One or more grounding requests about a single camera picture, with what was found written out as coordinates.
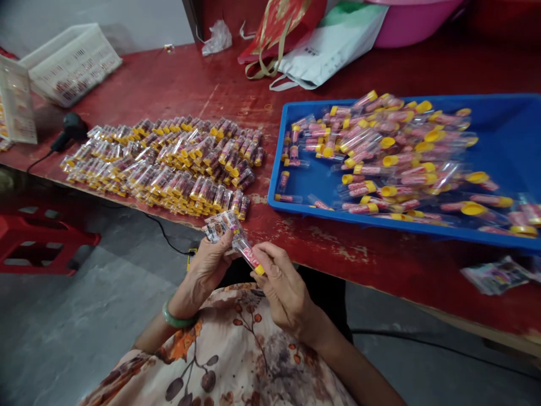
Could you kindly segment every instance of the red table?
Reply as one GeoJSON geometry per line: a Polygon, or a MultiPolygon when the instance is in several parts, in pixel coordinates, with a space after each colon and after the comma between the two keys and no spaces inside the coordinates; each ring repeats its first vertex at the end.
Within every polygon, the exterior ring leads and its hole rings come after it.
{"type": "MultiPolygon", "coordinates": [[[[252,241],[271,241],[284,247],[294,262],[404,298],[455,325],[541,358],[541,347],[535,344],[541,343],[541,288],[529,284],[502,297],[488,297],[459,273],[463,266],[499,258],[506,251],[482,245],[472,249],[456,241],[434,242],[391,230],[362,230],[278,213],[267,205],[284,103],[349,99],[371,89],[402,96],[540,92],[541,54],[441,32],[413,47],[372,50],[316,91],[276,93],[269,91],[270,80],[246,79],[236,62],[246,45],[236,38],[232,48],[207,58],[194,45],[176,47],[171,54],[155,50],[126,55],[123,66],[73,110],[90,126],[192,114],[210,120],[224,116],[242,127],[260,127],[266,163],[247,190],[252,206],[244,224],[252,241]]],[[[16,145],[0,154],[0,163],[25,170],[44,156],[65,113],[46,104],[38,107],[39,145],[16,145]]],[[[63,156],[54,154],[32,173],[67,184],[59,168],[63,156]]],[[[106,198],[187,226],[202,224],[200,219],[149,208],[133,198],[106,198]]]]}

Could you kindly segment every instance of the white shopping bag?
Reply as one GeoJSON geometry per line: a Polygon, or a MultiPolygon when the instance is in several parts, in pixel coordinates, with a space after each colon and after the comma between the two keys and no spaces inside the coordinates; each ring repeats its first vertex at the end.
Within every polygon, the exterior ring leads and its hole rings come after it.
{"type": "Polygon", "coordinates": [[[306,45],[285,55],[283,75],[269,85],[274,91],[295,86],[308,90],[325,83],[344,66],[372,49],[388,6],[340,2],[319,23],[306,45]],[[278,84],[289,78],[292,82],[278,84]]]}

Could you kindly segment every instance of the tray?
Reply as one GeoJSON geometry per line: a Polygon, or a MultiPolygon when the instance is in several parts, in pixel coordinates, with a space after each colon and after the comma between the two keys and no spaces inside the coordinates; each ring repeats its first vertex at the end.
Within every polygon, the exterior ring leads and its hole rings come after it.
{"type": "MultiPolygon", "coordinates": [[[[496,95],[454,95],[454,96],[419,96],[404,98],[429,100],[436,109],[444,112],[459,108],[472,109],[472,124],[469,128],[479,135],[479,142],[468,149],[467,161],[475,171],[487,172],[506,193],[529,191],[541,202],[541,96],[537,94],[496,94],[496,95]]],[[[283,139],[291,123],[314,113],[321,118],[321,109],[329,105],[351,105],[355,100],[323,100],[287,103],[283,106],[280,124],[280,136],[270,179],[268,203],[278,211],[299,213],[348,223],[364,227],[384,227],[413,233],[426,234],[434,240],[462,240],[481,244],[518,248],[525,254],[541,253],[541,238],[490,234],[467,228],[451,228],[417,224],[398,220],[373,218],[365,215],[350,214],[340,211],[328,211],[308,206],[307,196],[314,193],[326,204],[338,200],[334,196],[336,186],[340,184],[342,173],[331,174],[331,162],[317,159],[312,153],[301,151],[300,159],[309,160],[310,168],[291,168],[287,184],[287,195],[302,195],[302,205],[277,202],[274,194],[283,164],[280,160],[283,139]]]]}

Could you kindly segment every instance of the stool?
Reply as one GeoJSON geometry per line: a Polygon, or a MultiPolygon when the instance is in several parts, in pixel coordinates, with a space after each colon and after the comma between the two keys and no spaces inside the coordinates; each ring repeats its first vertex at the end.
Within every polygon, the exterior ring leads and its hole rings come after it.
{"type": "Polygon", "coordinates": [[[69,261],[77,250],[100,240],[99,234],[35,213],[0,215],[0,272],[73,276],[77,270],[69,268],[69,261]],[[27,264],[6,263],[14,259],[27,264]]]}

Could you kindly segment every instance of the white wall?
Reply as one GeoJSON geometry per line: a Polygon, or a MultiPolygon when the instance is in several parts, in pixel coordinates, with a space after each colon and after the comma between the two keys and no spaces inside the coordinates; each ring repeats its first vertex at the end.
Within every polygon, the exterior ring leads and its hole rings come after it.
{"type": "Polygon", "coordinates": [[[194,42],[182,0],[0,0],[0,46],[19,58],[87,23],[120,55],[194,42]]]}

